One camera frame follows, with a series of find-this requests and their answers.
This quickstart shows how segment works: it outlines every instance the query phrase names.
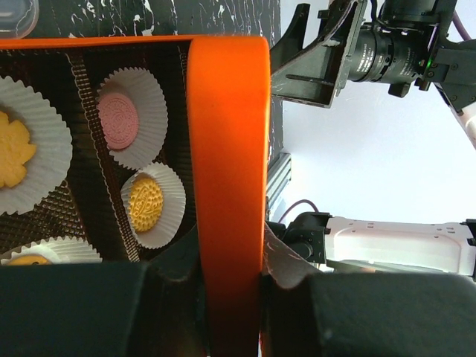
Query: pink cookie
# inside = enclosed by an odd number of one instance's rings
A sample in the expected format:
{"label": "pink cookie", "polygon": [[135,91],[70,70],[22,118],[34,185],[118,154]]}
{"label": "pink cookie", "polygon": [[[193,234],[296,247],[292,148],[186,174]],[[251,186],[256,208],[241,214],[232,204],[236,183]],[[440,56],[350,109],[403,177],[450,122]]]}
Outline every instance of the pink cookie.
{"label": "pink cookie", "polygon": [[121,93],[109,93],[99,99],[97,109],[109,149],[121,150],[132,144],[139,130],[134,103]]}

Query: orange cookie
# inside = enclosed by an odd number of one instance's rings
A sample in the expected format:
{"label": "orange cookie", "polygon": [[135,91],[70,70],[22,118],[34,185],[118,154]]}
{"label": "orange cookie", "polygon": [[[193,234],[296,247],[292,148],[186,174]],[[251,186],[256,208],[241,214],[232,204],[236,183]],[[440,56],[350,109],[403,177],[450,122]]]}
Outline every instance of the orange cookie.
{"label": "orange cookie", "polygon": [[134,182],[131,190],[129,214],[136,232],[152,228],[161,216],[164,195],[152,178],[141,178]]}
{"label": "orange cookie", "polygon": [[23,166],[36,152],[36,145],[29,144],[30,133],[18,120],[8,122],[8,116],[0,112],[0,188],[14,187],[25,178]]}
{"label": "orange cookie", "polygon": [[24,255],[7,263],[8,266],[33,266],[33,265],[49,265],[51,262],[41,255]]}

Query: textured brown tray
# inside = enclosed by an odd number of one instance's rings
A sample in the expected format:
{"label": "textured brown tray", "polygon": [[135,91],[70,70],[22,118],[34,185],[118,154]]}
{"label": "textured brown tray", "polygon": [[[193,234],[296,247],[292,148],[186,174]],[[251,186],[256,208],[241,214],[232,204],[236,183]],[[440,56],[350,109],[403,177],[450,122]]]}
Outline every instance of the textured brown tray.
{"label": "textured brown tray", "polygon": [[97,88],[114,70],[149,69],[164,91],[169,128],[156,161],[166,162],[184,183],[187,206],[176,239],[195,224],[195,202],[185,100],[188,42],[2,51],[0,76],[22,80],[40,91],[62,115],[73,137],[66,180],[23,215],[0,216],[0,253],[42,238],[86,238],[106,260],[137,261],[160,250],[138,246],[127,222],[120,188],[133,171],[119,167],[106,148],[96,110]]}

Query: clear plastic container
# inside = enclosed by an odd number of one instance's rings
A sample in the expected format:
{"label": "clear plastic container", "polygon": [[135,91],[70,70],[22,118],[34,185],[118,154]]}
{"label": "clear plastic container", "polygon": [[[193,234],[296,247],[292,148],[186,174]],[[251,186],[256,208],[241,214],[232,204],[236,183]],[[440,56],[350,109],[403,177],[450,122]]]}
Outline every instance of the clear plastic container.
{"label": "clear plastic container", "polygon": [[0,0],[0,39],[21,39],[38,21],[38,0]]}

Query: paper cup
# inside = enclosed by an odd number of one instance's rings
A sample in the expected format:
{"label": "paper cup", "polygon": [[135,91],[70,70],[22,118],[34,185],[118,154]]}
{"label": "paper cup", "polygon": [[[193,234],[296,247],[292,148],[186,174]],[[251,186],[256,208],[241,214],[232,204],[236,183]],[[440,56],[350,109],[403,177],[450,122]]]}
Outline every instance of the paper cup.
{"label": "paper cup", "polygon": [[[164,206],[161,216],[152,229],[146,232],[136,232],[129,216],[130,197],[132,185],[138,179],[150,177],[159,185],[164,195]],[[170,243],[179,229],[185,212],[185,189],[179,177],[171,168],[164,164],[151,164],[139,170],[133,177],[126,181],[121,190],[127,219],[131,226],[132,234],[140,245],[149,249],[157,249]]]}
{"label": "paper cup", "polygon": [[48,264],[100,263],[102,261],[96,249],[92,248],[84,239],[51,237],[8,251],[0,256],[0,263],[7,266],[14,260],[26,256],[43,257],[48,261]]}
{"label": "paper cup", "polygon": [[27,175],[15,187],[0,188],[0,214],[33,210],[56,186],[60,186],[73,156],[71,133],[61,115],[41,93],[11,77],[0,78],[0,111],[10,122],[20,120],[30,132],[35,155],[25,164]]}
{"label": "paper cup", "polygon": [[152,163],[164,145],[168,125],[164,93],[153,74],[142,68],[120,69],[104,80],[98,93],[99,100],[108,94],[125,95],[139,118],[134,141],[125,149],[109,150],[114,160],[134,170]]}

